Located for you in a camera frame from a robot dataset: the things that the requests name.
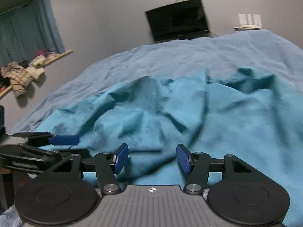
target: bed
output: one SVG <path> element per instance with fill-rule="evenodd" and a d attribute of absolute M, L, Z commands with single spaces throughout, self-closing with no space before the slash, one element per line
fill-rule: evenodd
<path fill-rule="evenodd" d="M 145 45 L 91 65 L 11 132 L 79 135 L 77 148 L 92 155 L 127 142 L 122 184 L 184 185 L 180 141 L 212 157 L 234 153 L 287 189 L 284 224 L 301 226 L 302 63 L 300 48 L 267 30 Z"/>

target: blue gripper pad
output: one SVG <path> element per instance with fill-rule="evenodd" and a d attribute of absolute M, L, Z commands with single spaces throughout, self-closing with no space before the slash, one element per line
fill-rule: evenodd
<path fill-rule="evenodd" d="M 190 174 L 191 173 L 191 165 L 189 163 L 188 154 L 181 148 L 180 144 L 177 145 L 176 155 L 177 155 L 178 163 L 181 166 L 182 170 L 186 174 Z"/>
<path fill-rule="evenodd" d="M 49 143 L 55 146 L 60 145 L 77 145 L 80 138 L 76 135 L 54 135 L 48 139 Z"/>
<path fill-rule="evenodd" d="M 115 152 L 116 163 L 114 166 L 114 174 L 119 174 L 128 159 L 128 145 L 123 143 Z"/>

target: wall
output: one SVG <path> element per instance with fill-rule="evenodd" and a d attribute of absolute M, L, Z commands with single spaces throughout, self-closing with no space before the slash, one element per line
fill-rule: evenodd
<path fill-rule="evenodd" d="M 104 10 L 95 11 L 97 20 L 106 17 L 111 53 L 152 43 L 144 11 L 172 3 L 172 0 L 96 0 Z M 303 0 L 203 0 L 211 31 L 233 33 L 239 26 L 238 13 L 260 14 L 263 27 L 303 48 Z"/>
<path fill-rule="evenodd" d="M 89 0 L 51 0 L 51 4 L 65 48 L 74 52 L 47 66 L 45 80 L 33 83 L 26 98 L 17 101 L 11 91 L 0 100 L 8 131 L 48 94 L 109 56 Z"/>

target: curtain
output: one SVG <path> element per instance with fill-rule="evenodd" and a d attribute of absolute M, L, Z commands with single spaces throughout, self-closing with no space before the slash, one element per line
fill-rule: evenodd
<path fill-rule="evenodd" d="M 0 66 L 31 61 L 42 48 L 65 51 L 50 0 L 33 0 L 0 15 Z"/>

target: pink object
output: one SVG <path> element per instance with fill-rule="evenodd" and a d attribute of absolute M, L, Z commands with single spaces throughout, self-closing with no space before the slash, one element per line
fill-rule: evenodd
<path fill-rule="evenodd" d="M 55 52 L 53 52 L 53 51 L 51 51 L 51 52 L 48 52 L 47 53 L 47 59 L 49 60 L 50 58 L 52 58 L 52 57 L 54 57 L 54 56 L 56 56 L 56 53 Z"/>
<path fill-rule="evenodd" d="M 44 56 L 44 57 L 46 57 L 46 50 L 45 49 L 40 49 L 37 52 L 36 56 Z"/>
<path fill-rule="evenodd" d="M 6 89 L 6 86 L 5 85 L 2 85 L 1 87 L 0 87 L 0 93 L 2 92 L 2 91 L 4 91 Z"/>

